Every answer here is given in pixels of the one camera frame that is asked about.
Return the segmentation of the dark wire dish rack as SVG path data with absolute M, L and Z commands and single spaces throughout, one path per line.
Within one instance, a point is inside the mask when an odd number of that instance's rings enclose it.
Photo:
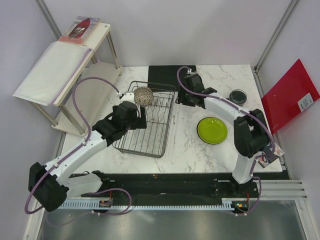
M 165 154 L 173 113 L 176 89 L 173 85 L 132 81 L 128 91 L 148 87 L 154 96 L 145 106 L 146 128 L 129 130 L 112 146 L 123 154 L 161 158 Z

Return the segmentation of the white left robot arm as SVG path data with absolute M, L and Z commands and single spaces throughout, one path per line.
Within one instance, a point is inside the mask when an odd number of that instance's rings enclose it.
M 34 163 L 29 169 L 30 197 L 47 212 L 58 209 L 66 199 L 95 193 L 99 197 L 110 191 L 108 182 L 93 172 L 72 178 L 73 172 L 95 154 L 120 140 L 129 130 L 146 129 L 146 108 L 142 104 L 123 101 L 112 108 L 112 113 L 99 120 L 88 134 L 65 154 L 42 165 Z

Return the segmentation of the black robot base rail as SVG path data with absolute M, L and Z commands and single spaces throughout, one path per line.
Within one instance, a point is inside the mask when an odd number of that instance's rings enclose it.
M 127 205 L 221 204 L 223 199 L 253 200 L 259 196 L 255 180 L 239 185 L 230 173 L 98 173 L 101 187 L 82 197 L 111 197 Z

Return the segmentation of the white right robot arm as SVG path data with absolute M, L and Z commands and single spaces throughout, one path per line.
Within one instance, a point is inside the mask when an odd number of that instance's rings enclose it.
M 268 129 L 265 115 L 260 109 L 248 110 L 222 97 L 215 89 L 205 88 L 201 76 L 182 66 L 176 73 L 180 85 L 177 104 L 201 107 L 222 117 L 233 127 L 234 146 L 238 152 L 229 191 L 235 197 L 247 191 L 246 183 L 253 178 L 259 158 L 265 156 L 265 147 L 275 150 L 275 141 Z

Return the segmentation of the dark green mug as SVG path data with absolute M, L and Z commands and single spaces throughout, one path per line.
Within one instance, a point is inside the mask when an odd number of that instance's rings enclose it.
M 232 103 L 242 106 L 247 101 L 247 94 L 241 89 L 235 89 L 229 94 L 228 99 Z

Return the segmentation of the lime green plate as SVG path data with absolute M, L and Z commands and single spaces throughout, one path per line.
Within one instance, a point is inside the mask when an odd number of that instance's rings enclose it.
M 210 145 L 222 143 L 228 136 L 225 123 L 216 117 L 205 117 L 201 119 L 196 127 L 199 138 Z

